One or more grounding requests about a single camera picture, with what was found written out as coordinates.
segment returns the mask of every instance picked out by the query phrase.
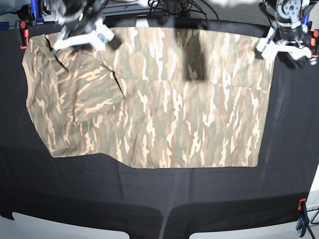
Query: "metal frame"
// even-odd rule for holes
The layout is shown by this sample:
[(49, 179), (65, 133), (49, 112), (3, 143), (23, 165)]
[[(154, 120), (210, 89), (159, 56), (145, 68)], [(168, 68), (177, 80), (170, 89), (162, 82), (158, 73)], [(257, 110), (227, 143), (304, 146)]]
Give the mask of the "metal frame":
[[(128, 15), (128, 14), (147, 14), (150, 12), (150, 6), (147, 1), (141, 0), (137, 2), (125, 2), (119, 4), (107, 5), (103, 8), (102, 15), (116, 16), (116, 15)], [(55, 21), (55, 15), (44, 16), (44, 21)]]

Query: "camouflage fabric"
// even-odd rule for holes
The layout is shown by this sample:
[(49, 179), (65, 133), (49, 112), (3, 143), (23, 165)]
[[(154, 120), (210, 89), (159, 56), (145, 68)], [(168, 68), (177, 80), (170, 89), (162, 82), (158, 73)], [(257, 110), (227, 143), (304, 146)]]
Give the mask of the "camouflage fabric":
[(26, 106), (53, 157), (104, 153), (135, 168), (258, 163), (273, 62), (258, 38), (173, 28), (114, 28), (122, 44), (71, 48), (31, 38)]

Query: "black table surface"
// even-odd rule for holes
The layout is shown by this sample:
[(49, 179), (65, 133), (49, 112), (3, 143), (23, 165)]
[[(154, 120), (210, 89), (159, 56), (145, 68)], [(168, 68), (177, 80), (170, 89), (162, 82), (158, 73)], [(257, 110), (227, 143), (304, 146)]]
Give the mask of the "black table surface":
[[(149, 18), (150, 26), (199, 28), (262, 37), (267, 27), (201, 19)], [(136, 18), (108, 18), (110, 27)], [(53, 24), (30, 35), (59, 30)], [(296, 221), (319, 161), (319, 67), (276, 59), (269, 108), (254, 168), (134, 169), (113, 158), (52, 158), (25, 107), (19, 32), (0, 32), (0, 214), (124, 231), (131, 239), (182, 239), (196, 232)]]

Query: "cable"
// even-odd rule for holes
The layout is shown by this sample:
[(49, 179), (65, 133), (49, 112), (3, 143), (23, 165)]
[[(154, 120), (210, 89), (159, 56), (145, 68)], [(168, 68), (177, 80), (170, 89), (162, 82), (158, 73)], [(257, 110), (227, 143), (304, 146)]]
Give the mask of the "cable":
[(189, 9), (189, 11), (199, 12), (199, 13), (201, 13), (201, 14), (204, 14), (204, 15), (205, 15), (205, 18), (208, 19), (208, 18), (207, 18), (207, 14), (203, 11), (203, 9), (202, 9), (199, 5), (197, 5), (196, 3), (194, 3), (194, 0), (192, 0), (192, 3), (194, 4), (195, 8), (197, 8), (199, 11), (192, 10), (191, 8)]
[[(154, 4), (155, 2), (158, 2), (158, 0), (149, 0), (149, 1), (148, 1), (148, 5), (149, 5), (149, 7), (150, 7), (150, 13), (149, 13), (149, 15), (151, 14), (152, 10), (154, 9), (153, 4)], [(167, 10), (164, 9), (164, 8), (156, 8), (156, 9), (169, 13), (169, 16), (170, 16), (170, 15), (175, 15), (175, 16), (177, 15), (177, 13), (167, 11)]]
[(310, 223), (313, 224), (313, 225), (319, 225), (319, 223), (314, 223), (314, 219), (317, 217), (319, 213), (319, 210), (316, 212), (316, 214), (313, 216), (313, 218), (311, 219)]
[(316, 239), (316, 237), (315, 237), (313, 231), (311, 230), (310, 226), (309, 226), (308, 224), (306, 224), (306, 227), (307, 227), (307, 229), (308, 229), (308, 231), (309, 231), (309, 233), (310, 233), (312, 239)]
[(217, 20), (219, 20), (219, 16), (217, 14), (217, 12), (211, 7), (211, 5), (209, 5), (205, 0), (201, 0), (203, 3), (205, 3), (212, 11), (213, 13), (216, 15)]
[(188, 8), (188, 5), (189, 5), (189, 0), (187, 0), (187, 6), (183, 6), (183, 4), (181, 3), (180, 5), (182, 6), (182, 9), (184, 9), (184, 8)]
[(158, 8), (158, 6), (159, 6), (159, 1), (157, 1), (158, 3), (156, 4), (156, 7), (154, 8), (154, 10), (153, 10), (153, 12), (155, 12), (156, 11), (156, 9)]
[(193, 3), (194, 3), (194, 0), (191, 0), (191, 5), (190, 5), (189, 9), (191, 9), (193, 7)]

